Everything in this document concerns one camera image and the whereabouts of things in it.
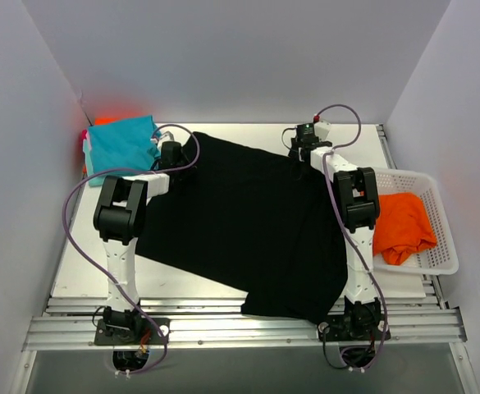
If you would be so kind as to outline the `black t-shirt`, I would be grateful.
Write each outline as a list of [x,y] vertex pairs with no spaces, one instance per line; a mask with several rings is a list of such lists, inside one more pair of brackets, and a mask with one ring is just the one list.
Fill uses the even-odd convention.
[[139,256],[245,292],[244,314],[323,322],[347,281],[323,175],[198,132],[196,166],[152,198]]

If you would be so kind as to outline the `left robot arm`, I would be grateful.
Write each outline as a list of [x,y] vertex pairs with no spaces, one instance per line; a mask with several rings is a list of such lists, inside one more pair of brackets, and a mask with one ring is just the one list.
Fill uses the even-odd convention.
[[104,331],[124,344],[133,344],[145,330],[138,311],[135,248],[146,218],[148,199],[166,194],[198,161],[200,143],[194,140],[195,156],[188,158],[181,143],[168,140],[160,148],[158,165],[146,172],[125,170],[105,177],[94,211],[94,229],[102,240],[107,260],[108,296],[103,310]]

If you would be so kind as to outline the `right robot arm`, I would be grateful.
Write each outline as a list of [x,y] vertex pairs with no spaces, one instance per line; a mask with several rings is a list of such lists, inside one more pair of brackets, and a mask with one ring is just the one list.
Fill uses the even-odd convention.
[[319,120],[286,128],[284,132],[295,133],[286,147],[290,158],[309,164],[327,178],[345,240],[344,314],[340,323],[325,323],[320,332],[338,329],[358,339],[379,328],[382,321],[382,297],[373,276],[373,236],[380,213],[377,181],[372,168],[348,162],[335,152],[331,142],[322,139],[329,128]]

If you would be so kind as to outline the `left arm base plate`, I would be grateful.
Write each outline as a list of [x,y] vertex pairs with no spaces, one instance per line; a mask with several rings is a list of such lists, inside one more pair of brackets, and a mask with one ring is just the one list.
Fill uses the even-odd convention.
[[137,328],[108,326],[102,319],[97,321],[94,344],[96,346],[129,346],[144,344],[143,338],[149,335],[148,345],[161,345],[164,340],[157,334],[151,323],[141,318]]

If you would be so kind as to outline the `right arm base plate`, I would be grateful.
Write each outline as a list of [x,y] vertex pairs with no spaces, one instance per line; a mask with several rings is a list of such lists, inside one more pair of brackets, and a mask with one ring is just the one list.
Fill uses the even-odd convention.
[[317,326],[320,341],[380,341],[383,320],[379,318],[354,318],[349,315],[327,316]]

